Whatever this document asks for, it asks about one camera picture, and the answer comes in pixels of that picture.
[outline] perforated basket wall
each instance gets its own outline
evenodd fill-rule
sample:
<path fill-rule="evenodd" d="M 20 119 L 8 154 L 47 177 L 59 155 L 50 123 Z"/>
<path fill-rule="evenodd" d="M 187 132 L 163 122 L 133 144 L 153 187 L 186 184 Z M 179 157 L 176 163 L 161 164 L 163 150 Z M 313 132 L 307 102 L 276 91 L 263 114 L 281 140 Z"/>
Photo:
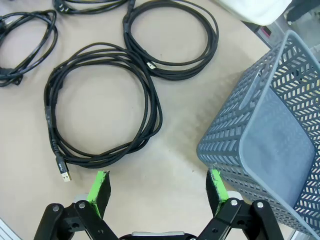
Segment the perforated basket wall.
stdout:
<path fill-rule="evenodd" d="M 283 42 L 248 68 L 197 147 L 209 168 L 251 201 L 270 202 L 277 220 L 320 239 L 320 65 L 299 36 L 287 32 Z M 251 87 L 256 77 L 260 80 Z M 239 143 L 261 96 L 271 88 L 312 141 L 316 155 L 294 208 L 275 199 L 244 169 Z M 250 99 L 247 92 L 252 91 Z"/>

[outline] plastic basket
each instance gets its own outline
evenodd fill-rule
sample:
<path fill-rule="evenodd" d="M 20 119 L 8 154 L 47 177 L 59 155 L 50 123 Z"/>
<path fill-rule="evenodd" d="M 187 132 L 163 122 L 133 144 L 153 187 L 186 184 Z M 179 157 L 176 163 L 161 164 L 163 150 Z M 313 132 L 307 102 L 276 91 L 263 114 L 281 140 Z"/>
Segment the plastic basket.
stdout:
<path fill-rule="evenodd" d="M 320 65 L 299 36 L 248 68 L 197 147 L 209 168 L 277 220 L 320 234 Z"/>

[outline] basket bottom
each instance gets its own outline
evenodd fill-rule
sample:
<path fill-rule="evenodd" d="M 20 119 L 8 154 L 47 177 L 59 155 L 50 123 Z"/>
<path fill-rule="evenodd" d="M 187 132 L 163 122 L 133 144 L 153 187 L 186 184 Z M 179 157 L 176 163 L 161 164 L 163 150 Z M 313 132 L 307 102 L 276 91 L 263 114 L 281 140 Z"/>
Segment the basket bottom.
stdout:
<path fill-rule="evenodd" d="M 314 160 L 315 147 L 272 89 L 255 111 L 240 141 L 240 159 L 260 178 L 255 179 L 259 184 L 267 185 L 294 207 Z"/>

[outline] cable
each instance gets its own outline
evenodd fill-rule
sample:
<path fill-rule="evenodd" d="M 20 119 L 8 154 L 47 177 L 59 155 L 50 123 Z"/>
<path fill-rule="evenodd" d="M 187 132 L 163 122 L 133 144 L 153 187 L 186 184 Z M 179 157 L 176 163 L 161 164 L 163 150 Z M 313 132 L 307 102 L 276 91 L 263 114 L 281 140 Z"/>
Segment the cable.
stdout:
<path fill-rule="evenodd" d="M 95 50 L 86 51 L 92 47 L 95 47 Z M 56 120 L 58 93 L 63 87 L 67 74 L 77 68 L 93 65 L 112 65 L 131 71 L 139 79 L 145 98 L 142 122 L 133 140 L 101 154 L 86 153 L 69 144 L 60 135 Z M 93 43 L 80 49 L 53 70 L 44 89 L 44 106 L 51 148 L 65 182 L 70 181 L 66 163 L 90 169 L 109 166 L 124 155 L 143 148 L 149 139 L 160 130 L 163 122 L 158 95 L 142 59 L 132 51 L 104 42 Z"/>
<path fill-rule="evenodd" d="M 13 22 L 6 24 L 6 20 L 15 17 L 21 16 Z M 23 79 L 25 73 L 34 69 L 40 63 L 45 60 L 49 54 L 52 52 L 56 46 L 58 40 L 58 30 L 55 26 L 57 13 L 54 10 L 46 11 L 34 11 L 34 12 L 13 12 L 4 16 L 0 16 L 0 46 L 5 40 L 5 37 L 14 29 L 21 26 L 22 24 L 33 20 L 41 19 L 47 23 L 47 28 L 45 30 L 44 36 L 41 42 L 36 46 L 36 48 L 26 57 L 18 66 L 15 68 L 2 68 L 0 67 L 0 87 L 5 87 L 9 84 L 19 85 Z M 41 48 L 48 41 L 49 37 L 53 32 L 53 40 L 48 48 L 48 50 L 36 61 L 35 57 L 41 50 Z"/>
<path fill-rule="evenodd" d="M 122 4 L 125 4 L 128 0 L 53 0 L 53 6 L 57 12 L 61 14 L 69 14 L 69 15 L 76 15 L 76 14 L 100 14 L 117 7 L 120 7 Z M 87 9 L 75 9 L 70 4 L 103 4 L 97 7 L 91 7 Z"/>
<path fill-rule="evenodd" d="M 129 50 L 132 50 L 140 55 L 140 57 L 143 59 L 145 64 L 148 66 L 148 70 L 152 76 L 171 80 L 171 81 L 179 81 L 184 79 L 189 79 L 195 75 L 197 75 L 204 67 L 210 62 L 210 60 L 213 58 L 217 47 L 218 47 L 218 39 L 219 39 L 219 29 L 218 24 L 214 18 L 214 16 L 204 9 L 203 7 L 196 5 L 192 2 L 188 2 L 185 0 L 152 0 L 147 1 L 136 8 L 135 6 L 136 0 L 130 0 L 128 5 L 128 11 L 127 14 L 123 18 L 123 35 L 124 35 L 124 42 L 126 47 Z M 194 7 L 197 7 L 203 11 L 205 11 L 213 20 L 215 30 L 211 26 L 210 22 L 201 15 L 198 11 L 195 9 L 178 2 L 182 2 L 185 4 L 192 5 Z M 186 61 L 186 62 L 168 62 L 168 61 L 161 61 L 150 54 L 147 53 L 140 45 L 137 43 L 137 41 L 134 39 L 131 27 L 135 19 L 142 14 L 145 11 L 148 11 L 150 9 L 154 8 L 162 8 L 162 7 L 173 7 L 177 9 L 184 10 L 190 14 L 192 14 L 194 17 L 196 17 L 204 26 L 206 32 L 207 32 L 207 45 L 205 47 L 204 52 L 197 57 L 194 60 Z M 191 64 L 196 64 L 196 66 L 190 67 L 186 70 L 167 70 L 167 69 L 161 69 L 156 64 L 164 65 L 164 66 L 189 66 Z"/>

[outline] beige tabletop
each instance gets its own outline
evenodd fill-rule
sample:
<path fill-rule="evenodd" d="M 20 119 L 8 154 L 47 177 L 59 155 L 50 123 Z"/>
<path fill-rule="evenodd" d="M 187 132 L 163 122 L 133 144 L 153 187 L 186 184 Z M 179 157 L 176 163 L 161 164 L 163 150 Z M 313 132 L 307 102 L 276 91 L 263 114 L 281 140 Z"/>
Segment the beige tabletop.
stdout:
<path fill-rule="evenodd" d="M 144 0 L 137 0 L 137 5 Z M 212 218 L 205 189 L 206 166 L 196 147 L 241 73 L 268 48 L 244 24 L 210 0 L 197 0 L 219 26 L 215 56 L 197 76 L 179 82 L 153 77 L 162 111 L 160 132 L 110 171 L 111 198 L 104 220 L 122 236 L 133 231 L 185 231 L 198 235 Z M 51 0 L 2 0 L 0 15 L 51 9 Z M 55 66 L 80 48 L 107 42 L 124 47 L 127 6 L 97 15 L 57 17 L 59 38 L 51 55 L 25 74 L 19 86 L 0 89 L 0 217 L 24 240 L 34 237 L 45 207 L 67 207 L 87 193 L 96 169 L 68 165 L 65 183 L 50 148 L 43 92 Z M 0 66 L 14 67 L 38 44 L 46 26 L 19 27 L 0 48 Z M 201 24 L 187 12 L 162 8 L 139 16 L 136 40 L 154 57 L 184 62 L 206 44 Z M 61 134 L 76 148 L 101 153 L 131 140 L 142 120 L 144 96 L 135 76 L 112 66 L 89 66 L 67 76 L 57 105 Z M 245 239 L 232 231 L 228 239 Z M 75 239 L 88 239 L 78 233 Z"/>

